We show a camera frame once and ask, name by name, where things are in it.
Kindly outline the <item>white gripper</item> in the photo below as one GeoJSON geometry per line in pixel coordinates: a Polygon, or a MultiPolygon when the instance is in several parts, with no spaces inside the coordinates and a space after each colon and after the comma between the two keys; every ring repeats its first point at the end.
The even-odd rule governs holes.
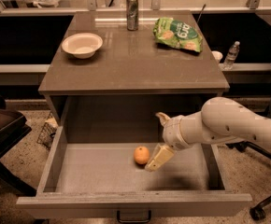
{"type": "Polygon", "coordinates": [[[163,129],[163,140],[165,144],[158,144],[150,157],[150,160],[145,165],[145,170],[148,172],[157,171],[165,163],[170,161],[175,155],[175,151],[181,151],[191,148],[181,133],[181,122],[185,120],[184,116],[176,116],[170,118],[163,112],[157,112],[155,116],[159,119],[163,129]]]}

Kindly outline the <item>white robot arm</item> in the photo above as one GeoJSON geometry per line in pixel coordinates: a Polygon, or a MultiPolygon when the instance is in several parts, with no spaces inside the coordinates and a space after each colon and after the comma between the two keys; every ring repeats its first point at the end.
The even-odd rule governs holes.
{"type": "Polygon", "coordinates": [[[158,170],[176,152],[195,144],[249,141],[271,153],[271,119],[228,98],[211,98],[199,112],[188,116],[169,117],[159,112],[157,117],[163,126],[164,143],[154,149],[146,164],[149,172],[158,170]]]}

